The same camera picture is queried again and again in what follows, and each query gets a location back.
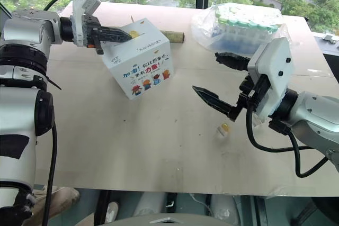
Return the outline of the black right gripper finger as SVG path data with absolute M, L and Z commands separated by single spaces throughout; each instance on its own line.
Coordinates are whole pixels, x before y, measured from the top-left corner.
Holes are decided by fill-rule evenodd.
M 243 57 L 230 52 L 215 53 L 216 62 L 223 64 L 231 69 L 239 71 L 248 71 L 250 58 Z
M 197 95 L 210 107 L 217 110 L 218 112 L 224 114 L 231 121 L 235 122 L 238 118 L 242 109 L 246 109 L 246 102 L 244 99 L 240 98 L 240 101 L 237 102 L 236 106 L 232 106 L 222 100 L 219 99 L 219 96 L 205 88 L 192 86 L 193 90 L 197 93 Z

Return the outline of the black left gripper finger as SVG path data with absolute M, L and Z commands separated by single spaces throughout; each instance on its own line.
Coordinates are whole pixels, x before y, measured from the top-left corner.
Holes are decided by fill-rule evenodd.
M 104 51 L 101 47 L 101 42 L 117 42 L 117 43 L 123 43 L 131 40 L 132 37 L 127 34 L 127 35 L 110 35 L 110 36 L 99 36 L 99 35 L 94 35 L 93 36 L 93 41 L 94 41 L 94 46 L 96 48 L 96 53 L 98 55 L 104 54 Z
M 106 37 L 131 37 L 131 35 L 120 28 L 101 26 L 100 34 Z

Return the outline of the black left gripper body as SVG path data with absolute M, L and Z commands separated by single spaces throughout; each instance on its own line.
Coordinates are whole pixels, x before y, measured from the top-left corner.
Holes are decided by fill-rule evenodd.
M 92 15 L 82 16 L 83 45 L 87 48 L 101 48 L 97 32 L 101 24 L 97 17 Z

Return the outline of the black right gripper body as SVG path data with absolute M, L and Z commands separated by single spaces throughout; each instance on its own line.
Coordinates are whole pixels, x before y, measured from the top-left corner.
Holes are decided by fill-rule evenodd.
M 261 74 L 259 79 L 254 82 L 250 74 L 247 74 L 239 87 L 241 93 L 237 105 L 245 109 L 252 106 L 253 110 L 256 110 L 269 88 L 270 81 L 267 75 Z

